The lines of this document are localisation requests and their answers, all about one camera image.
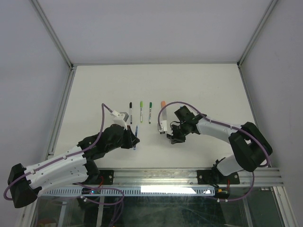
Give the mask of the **silver pen lime end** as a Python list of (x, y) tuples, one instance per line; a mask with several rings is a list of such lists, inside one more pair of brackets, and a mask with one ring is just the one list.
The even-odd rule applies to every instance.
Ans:
[(140, 101), (140, 123), (143, 122), (143, 101)]

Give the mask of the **small circuit board right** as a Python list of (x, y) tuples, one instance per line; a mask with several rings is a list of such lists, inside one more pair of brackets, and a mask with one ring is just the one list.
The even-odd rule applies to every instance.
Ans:
[(217, 199), (228, 199), (230, 196), (230, 190), (229, 189), (215, 189), (215, 195), (214, 197)]

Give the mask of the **small circuit board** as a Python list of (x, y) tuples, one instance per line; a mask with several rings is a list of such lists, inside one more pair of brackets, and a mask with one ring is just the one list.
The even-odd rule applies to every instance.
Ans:
[(217, 199), (228, 199), (230, 196), (230, 190), (229, 189), (215, 189), (215, 195), (214, 197)]
[(101, 193), (101, 190), (98, 189), (90, 189), (90, 188), (82, 188), (82, 195), (98, 195)]

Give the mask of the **right aluminium frame post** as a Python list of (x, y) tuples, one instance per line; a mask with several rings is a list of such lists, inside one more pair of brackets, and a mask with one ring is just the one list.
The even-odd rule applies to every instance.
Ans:
[(262, 15), (256, 29), (254, 30), (251, 38), (249, 39), (249, 42), (247, 43), (241, 57), (239, 58), (237, 62), (238, 68), (241, 68), (242, 64), (245, 62), (246, 58), (248, 57), (250, 51), (254, 47), (258, 37), (260, 36), (264, 26), (266, 25), (268, 19), (270, 18), (272, 12), (276, 8), (277, 4), (279, 3), (279, 0), (271, 0), (269, 2), (269, 5), (267, 6), (264, 14)]

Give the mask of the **small circuit board left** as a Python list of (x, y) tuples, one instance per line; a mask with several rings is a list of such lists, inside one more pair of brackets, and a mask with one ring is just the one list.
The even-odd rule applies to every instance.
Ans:
[(82, 195), (98, 195), (101, 193), (101, 190), (98, 189), (90, 189), (90, 188), (82, 188)]

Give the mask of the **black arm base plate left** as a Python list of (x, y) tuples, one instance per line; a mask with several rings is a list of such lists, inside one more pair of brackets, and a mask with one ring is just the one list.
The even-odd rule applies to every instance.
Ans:
[(83, 185), (112, 185), (114, 180), (114, 170), (100, 169), (98, 174), (90, 175), (85, 181), (81, 182)]

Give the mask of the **white pen green end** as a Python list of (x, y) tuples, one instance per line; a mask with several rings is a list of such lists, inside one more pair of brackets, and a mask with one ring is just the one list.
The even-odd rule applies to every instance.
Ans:
[(151, 118), (152, 118), (152, 102), (149, 102), (149, 118), (148, 118), (149, 124), (151, 124)]

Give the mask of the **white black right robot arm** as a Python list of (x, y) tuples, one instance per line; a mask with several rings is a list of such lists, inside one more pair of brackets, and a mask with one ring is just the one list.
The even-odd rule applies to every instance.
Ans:
[(171, 144), (184, 143), (189, 134), (207, 135), (230, 144), (233, 154), (216, 160), (211, 170), (202, 174), (205, 184), (217, 186), (227, 182), (230, 175), (241, 170), (254, 170), (267, 161), (272, 147), (255, 124), (246, 122), (234, 126), (207, 119), (203, 114), (193, 114), (186, 106), (175, 111), (178, 121), (171, 124), (171, 134), (167, 135)]

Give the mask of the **aluminium table edge rail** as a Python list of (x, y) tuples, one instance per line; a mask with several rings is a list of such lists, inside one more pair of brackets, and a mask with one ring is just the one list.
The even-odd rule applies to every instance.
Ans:
[[(209, 168), (99, 168), (114, 170), (112, 186), (135, 187), (141, 185), (174, 185), (174, 186), (200, 186), (197, 182), (197, 170)], [(277, 168), (258, 168), (253, 173), (238, 172), (240, 184), (231, 187), (272, 187), (284, 184), (280, 171)], [(29, 177), (31, 186), (42, 188), (48, 192), (73, 183), (83, 182), (89, 177), (85, 170), (73, 167), (65, 171), (56, 170), (53, 174), (45, 172), (36, 173)]]

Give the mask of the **orange capped grey highlighter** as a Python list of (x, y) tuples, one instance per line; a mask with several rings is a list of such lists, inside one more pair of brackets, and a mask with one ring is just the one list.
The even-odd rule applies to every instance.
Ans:
[(167, 109), (166, 109), (166, 102), (165, 101), (161, 101), (161, 108), (162, 108), (162, 112), (161, 112), (161, 116), (162, 116), (162, 120), (166, 121), (168, 119), (167, 117)]

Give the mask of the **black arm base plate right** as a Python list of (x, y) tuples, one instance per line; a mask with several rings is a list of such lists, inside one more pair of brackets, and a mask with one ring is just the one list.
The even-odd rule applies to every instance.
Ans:
[(211, 185), (218, 187), (219, 185), (238, 185), (240, 184), (240, 178), (237, 172), (224, 176), (220, 172), (213, 171), (211, 169), (197, 170), (197, 182), (199, 185)]

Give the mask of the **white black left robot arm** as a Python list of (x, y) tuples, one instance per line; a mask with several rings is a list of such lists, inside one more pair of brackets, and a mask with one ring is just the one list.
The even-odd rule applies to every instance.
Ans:
[(14, 165), (5, 192), (11, 194), (15, 208), (22, 208), (52, 189), (74, 183), (95, 183), (99, 179), (95, 160), (117, 148), (131, 149), (139, 141), (130, 126), (112, 124), (99, 134), (85, 137), (62, 155), (31, 166)]

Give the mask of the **blue capped pen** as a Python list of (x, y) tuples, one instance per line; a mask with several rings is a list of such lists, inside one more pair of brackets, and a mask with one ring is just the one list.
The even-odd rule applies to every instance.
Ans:
[(139, 130), (139, 125), (136, 125), (136, 128), (135, 128), (135, 136), (136, 137), (138, 136), (138, 130)]

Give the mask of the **aluminium frame post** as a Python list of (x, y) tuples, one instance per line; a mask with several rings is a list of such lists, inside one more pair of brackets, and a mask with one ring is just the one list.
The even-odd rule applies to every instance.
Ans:
[(264, 26), (266, 25), (268, 19), (270, 18), (272, 12), (276, 8), (277, 4), (279, 3), (279, 0), (271, 0), (269, 2), (269, 5), (267, 6), (264, 14), (262, 15), (256, 29), (254, 30), (251, 38), (249, 39), (249, 42), (247, 43), (241, 57), (239, 58), (237, 62), (238, 68), (241, 68), (242, 64), (245, 62), (246, 58), (248, 57), (250, 51), (254, 47), (258, 37), (260, 36)]
[(35, 12), (37, 13), (38, 17), (40, 18), (43, 26), (45, 27), (47, 33), (49, 34), (51, 40), (53, 41), (56, 49), (58, 50), (59, 54), (61, 55), (61, 57), (63, 58), (63, 60), (65, 61), (65, 63), (68, 65), (69, 68), (73, 68), (73, 63), (70, 60), (66, 50), (64, 49), (61, 41), (59, 40), (59, 37), (57, 36), (52, 24), (50, 23), (50, 20), (48, 19), (45, 11), (43, 10), (40, 2), (38, 0), (30, 0), (29, 1), (33, 7), (33, 9), (35, 10)]

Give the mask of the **left aluminium frame post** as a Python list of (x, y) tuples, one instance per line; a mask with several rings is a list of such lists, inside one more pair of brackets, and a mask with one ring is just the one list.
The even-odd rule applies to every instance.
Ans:
[(63, 60), (65, 61), (65, 63), (68, 65), (69, 68), (73, 68), (73, 63), (70, 60), (66, 50), (64, 49), (61, 41), (59, 40), (59, 37), (57, 36), (52, 24), (50, 23), (50, 20), (48, 19), (45, 11), (43, 10), (40, 2), (38, 0), (30, 0), (29, 1), (33, 7), (33, 9), (35, 10), (35, 12), (37, 13), (38, 17), (40, 18), (43, 26), (45, 27), (47, 33), (49, 34), (51, 40), (53, 41), (56, 49), (58, 50), (59, 54), (61, 55), (61, 57), (63, 58)]

